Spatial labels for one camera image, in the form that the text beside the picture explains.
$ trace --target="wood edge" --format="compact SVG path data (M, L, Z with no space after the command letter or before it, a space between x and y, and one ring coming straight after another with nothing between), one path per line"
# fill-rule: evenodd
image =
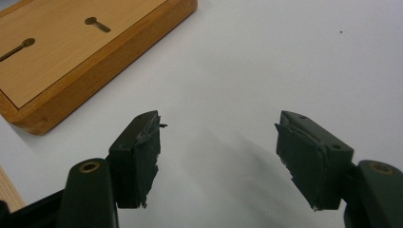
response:
M46 134L195 11L197 5L197 0L167 0L20 109L0 91L0 112L28 133Z
M24 5L32 2L33 0L22 0L19 1L17 3L15 3L14 5L11 5L3 10L0 11L0 17L4 17L7 14L13 12L14 10L18 10L19 8L22 8Z
M23 199L18 194L6 172L0 166L0 200L5 201L11 212L25 206Z

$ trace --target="metal ring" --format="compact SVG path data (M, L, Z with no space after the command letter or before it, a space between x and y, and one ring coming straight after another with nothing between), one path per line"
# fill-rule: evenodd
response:
M393 175L394 174L393 169L387 164L380 163L380 162L372 162L372 163L370 163L370 166L374 171L376 171L378 173L381 173L384 175Z
M90 173L97 170L101 165L96 161L89 161L80 166L81 173Z

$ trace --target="keyhole-shaped cutout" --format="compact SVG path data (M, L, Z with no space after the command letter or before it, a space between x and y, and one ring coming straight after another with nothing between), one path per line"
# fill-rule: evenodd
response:
M13 50L7 52L5 55L1 56L0 62L7 60L9 57L11 57L11 55L16 54L17 52L19 52L20 50L22 50L24 48L32 46L33 44L35 44L35 39L28 38L27 40L23 41L23 43L20 46L14 48Z
M100 29L103 32L110 32L110 28L108 28L106 25L98 22L96 17L88 17L84 21L84 23L86 23L86 25L92 25L92 26Z

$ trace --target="wooden board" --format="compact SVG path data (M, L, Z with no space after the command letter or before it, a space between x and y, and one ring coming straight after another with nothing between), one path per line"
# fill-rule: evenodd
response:
M0 200L7 203L11 212L17 211L25 206L23 200L2 167L0 167Z
M48 132L196 7L197 0L26 0L3 10L2 115L32 134ZM91 17L109 30L89 25ZM29 38L31 46L12 52Z

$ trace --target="white surface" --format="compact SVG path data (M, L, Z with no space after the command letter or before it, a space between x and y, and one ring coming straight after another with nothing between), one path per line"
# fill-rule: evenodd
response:
M200 0L47 135L1 119L0 165L32 203L158 109L169 124L160 172L145 210L119 211L121 227L343 227L344 205L314 213L290 181L274 123L282 109L304 114L353 147L354 162L402 169L402 11L397 0Z

